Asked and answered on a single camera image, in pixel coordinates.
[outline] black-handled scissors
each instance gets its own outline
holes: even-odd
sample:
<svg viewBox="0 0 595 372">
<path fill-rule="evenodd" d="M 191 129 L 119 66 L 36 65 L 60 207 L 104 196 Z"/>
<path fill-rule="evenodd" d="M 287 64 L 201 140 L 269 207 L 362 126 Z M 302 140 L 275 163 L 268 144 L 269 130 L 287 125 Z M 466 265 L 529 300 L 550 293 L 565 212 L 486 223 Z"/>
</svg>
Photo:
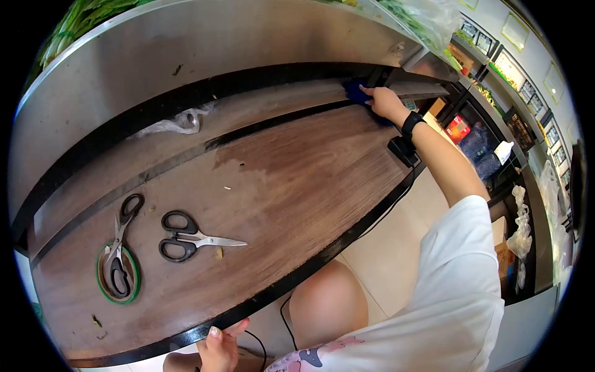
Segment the black-handled scissors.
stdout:
<svg viewBox="0 0 595 372">
<path fill-rule="evenodd" d="M 171 226 L 168 222 L 168 219 L 171 216 L 178 215 L 186 219 L 186 226 L 185 227 L 174 227 Z M 241 242 L 239 240 L 233 239 L 226 239 L 224 237 L 216 237 L 216 236 L 207 236 L 204 235 L 199 229 L 196 222 L 190 217 L 186 212 L 183 211 L 171 211 L 164 214 L 163 218 L 161 219 L 161 227 L 165 231 L 171 232 L 172 237 L 169 239 L 163 239 L 159 242 L 159 253 L 168 261 L 171 262 L 184 262 L 188 260 L 196 250 L 203 246 L 203 245 L 218 245 L 218 246 L 240 246 L 240 245 L 248 245 L 246 242 Z M 188 240 L 185 239 L 187 237 L 197 237 L 200 240 Z M 172 257 L 170 256 L 165 246 L 167 244 L 178 245 L 184 248 L 184 255 L 181 257 Z"/>
<path fill-rule="evenodd" d="M 130 208 L 130 211 L 127 211 L 129 205 L 135 199 L 137 199 L 136 205 Z M 111 285 L 111 289 L 113 289 L 113 295 L 116 298 L 125 298 L 130 295 L 131 283 L 129 282 L 130 280 L 128 279 L 128 274 L 122 265 L 122 238 L 124 237 L 126 226 L 128 226 L 130 221 L 132 221 L 132 219 L 139 213 L 139 210 L 144 203 L 145 197 L 142 194 L 132 194 L 122 202 L 120 213 L 116 213 L 114 216 L 115 239 L 112 247 L 110 248 L 108 258 L 105 260 L 104 278 L 105 281 Z M 122 283 L 122 289 L 118 287 L 118 284 L 115 281 L 116 273 L 118 274 L 120 282 Z"/>
</svg>

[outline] leg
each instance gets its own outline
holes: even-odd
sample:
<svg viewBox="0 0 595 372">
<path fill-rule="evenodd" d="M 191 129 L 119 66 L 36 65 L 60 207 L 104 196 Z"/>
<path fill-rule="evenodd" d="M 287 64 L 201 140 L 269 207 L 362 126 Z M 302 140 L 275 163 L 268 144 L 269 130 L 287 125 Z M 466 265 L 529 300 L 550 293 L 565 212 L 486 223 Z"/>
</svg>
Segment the leg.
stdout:
<svg viewBox="0 0 595 372">
<path fill-rule="evenodd" d="M 201 357 L 198 353 L 170 352 L 163 361 L 163 372 L 195 372 L 197 367 L 199 370 L 202 367 Z"/>
<path fill-rule="evenodd" d="M 364 290 L 337 260 L 296 287 L 289 314 L 298 349 L 334 341 L 368 325 Z"/>
</svg>

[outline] tape roll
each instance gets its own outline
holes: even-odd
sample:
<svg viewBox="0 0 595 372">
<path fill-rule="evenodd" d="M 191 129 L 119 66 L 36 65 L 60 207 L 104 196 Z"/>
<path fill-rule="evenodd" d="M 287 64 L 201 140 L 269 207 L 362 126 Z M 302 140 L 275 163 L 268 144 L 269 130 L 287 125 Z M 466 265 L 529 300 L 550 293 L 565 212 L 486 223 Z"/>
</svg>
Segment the tape roll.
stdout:
<svg viewBox="0 0 595 372">
<path fill-rule="evenodd" d="M 107 298 L 109 301 L 115 304 L 125 305 L 134 301 L 136 296 L 139 294 L 140 271 L 138 269 L 138 266 L 136 265 L 136 262 L 134 261 L 134 258 L 130 255 L 130 252 L 124 246 L 122 246 L 122 266 L 128 274 L 128 277 L 131 279 L 132 285 L 129 296 L 126 296 L 124 298 L 115 297 L 109 289 L 109 286 L 106 283 L 103 275 L 105 260 L 108 258 L 109 249 L 112 244 L 113 242 L 107 243 L 99 251 L 99 254 L 97 255 L 97 263 L 95 264 L 95 277 L 97 279 L 97 285 L 99 286 L 99 289 L 101 290 L 101 293 L 103 293 L 105 298 Z"/>
</svg>

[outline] smart watch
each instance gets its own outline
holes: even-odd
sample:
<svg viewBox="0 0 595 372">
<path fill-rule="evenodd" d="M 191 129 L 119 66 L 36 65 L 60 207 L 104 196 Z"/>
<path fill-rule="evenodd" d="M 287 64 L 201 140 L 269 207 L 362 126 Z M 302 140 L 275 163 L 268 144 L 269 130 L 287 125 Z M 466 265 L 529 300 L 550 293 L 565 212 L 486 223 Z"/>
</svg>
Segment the smart watch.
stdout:
<svg viewBox="0 0 595 372">
<path fill-rule="evenodd" d="M 421 115 L 419 115 L 415 111 L 411 111 L 409 113 L 409 116 L 407 116 L 407 119 L 405 119 L 403 126 L 401 127 L 401 133 L 403 134 L 403 136 L 411 140 L 411 137 L 413 136 L 413 128 L 420 121 L 426 123 L 426 121 Z"/>
</svg>

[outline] cleaning rag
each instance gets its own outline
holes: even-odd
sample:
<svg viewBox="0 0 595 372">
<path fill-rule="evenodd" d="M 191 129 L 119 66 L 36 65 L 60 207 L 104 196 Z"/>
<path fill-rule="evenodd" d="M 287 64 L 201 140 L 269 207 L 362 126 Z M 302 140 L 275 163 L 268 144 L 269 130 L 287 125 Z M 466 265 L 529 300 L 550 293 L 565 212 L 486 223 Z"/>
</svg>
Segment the cleaning rag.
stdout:
<svg viewBox="0 0 595 372">
<path fill-rule="evenodd" d="M 347 83 L 343 84 L 343 88 L 345 88 L 345 92 L 347 93 L 347 98 L 349 98 L 353 102 L 357 103 L 358 105 L 362 105 L 365 108 L 367 108 L 368 110 L 370 110 L 370 112 L 372 112 L 372 116 L 374 117 L 374 120 L 378 124 L 385 126 L 385 127 L 395 126 L 392 121 L 376 114 L 375 112 L 372 111 L 372 106 L 366 104 L 366 101 L 373 99 L 373 97 L 367 95 L 366 93 L 363 93 L 363 91 L 359 88 L 360 84 L 364 88 L 368 87 L 366 85 L 365 81 L 363 81 L 363 80 L 355 80 L 354 82 L 347 82 Z"/>
</svg>

